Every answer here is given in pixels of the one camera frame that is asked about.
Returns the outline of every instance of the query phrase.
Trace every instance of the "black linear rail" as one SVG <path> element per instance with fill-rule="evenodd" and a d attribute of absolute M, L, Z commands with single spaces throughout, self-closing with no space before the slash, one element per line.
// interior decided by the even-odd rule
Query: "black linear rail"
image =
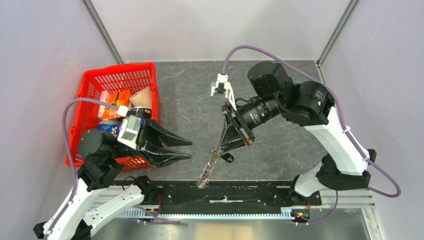
<path fill-rule="evenodd" d="M 154 182 L 161 196 L 162 214 L 278 214 L 281 208 L 292 206 L 291 181 L 210 181 L 204 189 L 197 188 L 196 181 Z M 114 185 L 131 183 L 115 181 Z M 213 202 L 224 198 L 240 202 Z M 322 205 L 320 193 L 315 192 L 310 202 L 313 206 Z"/>

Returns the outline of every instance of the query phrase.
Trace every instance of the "metal bar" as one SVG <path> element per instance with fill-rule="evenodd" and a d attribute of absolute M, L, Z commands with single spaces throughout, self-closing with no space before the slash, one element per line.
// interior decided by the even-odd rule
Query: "metal bar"
<path fill-rule="evenodd" d="M 355 10 L 356 6 L 358 5 L 358 2 L 360 0 L 350 0 L 349 4 L 347 5 L 346 9 L 343 12 L 343 15 L 341 16 L 340 20 L 337 23 L 337 26 L 335 27 L 334 31 L 332 32 L 330 39 L 328 40 L 327 44 L 324 47 L 324 50 L 321 53 L 321 56 L 319 56 L 318 60 L 316 61 L 319 66 L 322 66 L 324 61 L 326 60 L 330 50 L 333 48 L 334 43 L 339 38 L 340 33 L 345 28 L 346 23 L 348 22 L 349 18 L 351 17 L 353 11 Z"/>
<path fill-rule="evenodd" d="M 103 38 L 104 43 L 106 43 L 107 48 L 109 48 L 109 51 L 112 54 L 113 58 L 115 59 L 116 63 L 123 64 L 124 61 L 122 60 L 121 55 L 119 54 L 116 46 L 114 45 L 114 42 L 112 41 L 111 36 L 106 30 L 106 27 L 102 22 L 102 19 L 97 13 L 96 8 L 93 5 L 93 2 L 91 0 L 81 0 L 81 2 L 84 5 L 85 9 L 87 10 L 88 14 L 90 15 L 101 37 Z"/>
<path fill-rule="evenodd" d="M 319 80 L 321 81 L 323 85 L 327 85 L 326 79 L 324 78 L 324 75 L 323 75 L 323 68 L 321 67 L 321 65 L 318 64 L 317 61 L 315 61 L 315 67 L 316 67 L 316 70 L 318 71 Z"/>
<path fill-rule="evenodd" d="M 362 209 L 363 218 L 365 220 L 366 228 L 368 229 L 368 234 L 371 240 L 382 240 L 383 236 L 380 232 L 379 225 L 377 224 L 376 216 L 374 214 L 374 209 Z"/>

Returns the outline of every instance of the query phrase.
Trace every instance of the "red plastic basket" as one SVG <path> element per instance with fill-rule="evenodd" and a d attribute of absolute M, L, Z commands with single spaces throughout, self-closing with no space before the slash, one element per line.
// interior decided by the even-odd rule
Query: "red plastic basket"
<path fill-rule="evenodd" d="M 149 87 L 151 88 L 151 114 L 152 118 L 160 123 L 161 105 L 155 79 L 155 65 L 151 62 L 139 64 L 121 64 L 108 66 L 101 69 L 88 70 L 82 76 L 81 86 L 77 98 L 100 99 L 103 90 L 114 94 L 130 90 L 132 94 Z M 79 102 L 73 126 L 70 128 L 70 152 L 74 159 L 75 167 L 81 167 L 84 159 L 77 152 L 81 137 L 88 129 L 95 128 L 99 123 L 99 105 L 89 102 Z M 150 164 L 141 157 L 122 157 L 116 161 L 124 165 L 124 172 L 137 169 L 150 168 Z M 70 166 L 69 156 L 66 156 L 66 165 Z"/>

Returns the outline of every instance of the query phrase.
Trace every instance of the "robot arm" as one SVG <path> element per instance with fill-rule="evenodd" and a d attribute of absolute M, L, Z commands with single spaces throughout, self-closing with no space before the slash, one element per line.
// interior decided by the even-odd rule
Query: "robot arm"
<path fill-rule="evenodd" d="M 315 168 L 294 179 L 291 186 L 294 202 L 324 188 L 340 191 L 368 187 L 371 177 L 368 163 L 342 130 L 335 101 L 325 86 L 313 81 L 294 84 L 281 64 L 270 61 L 253 66 L 247 78 L 257 96 L 237 105 L 237 110 L 230 102 L 222 106 L 224 128 L 219 156 L 224 160 L 234 159 L 231 150 L 253 145 L 254 128 L 281 115 L 312 133 L 328 151 Z M 374 150 L 364 149 L 364 152 L 375 160 Z"/>
<path fill-rule="evenodd" d="M 143 157 L 156 167 L 191 158 L 186 153 L 164 148 L 163 143 L 166 146 L 184 146 L 192 142 L 167 131 L 155 120 L 145 119 L 142 122 L 142 118 L 130 115 L 124 121 L 122 134 L 118 138 L 96 128 L 83 134 L 78 152 L 83 156 L 84 163 L 77 172 L 73 200 L 68 202 L 73 194 L 71 190 L 49 221 L 35 225 L 33 231 L 39 239 L 89 240 L 128 208 L 154 201 L 156 185 L 147 176 L 139 176 L 117 197 L 89 211 L 124 167 L 115 158 Z"/>

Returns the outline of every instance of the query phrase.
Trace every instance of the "red wire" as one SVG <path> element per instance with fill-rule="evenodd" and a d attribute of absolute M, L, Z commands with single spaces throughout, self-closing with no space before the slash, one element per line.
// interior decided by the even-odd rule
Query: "red wire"
<path fill-rule="evenodd" d="M 159 196 L 156 196 L 157 199 L 159 199 L 159 207 L 157 208 L 157 212 L 160 213 L 162 209 L 162 197 L 159 194 Z"/>

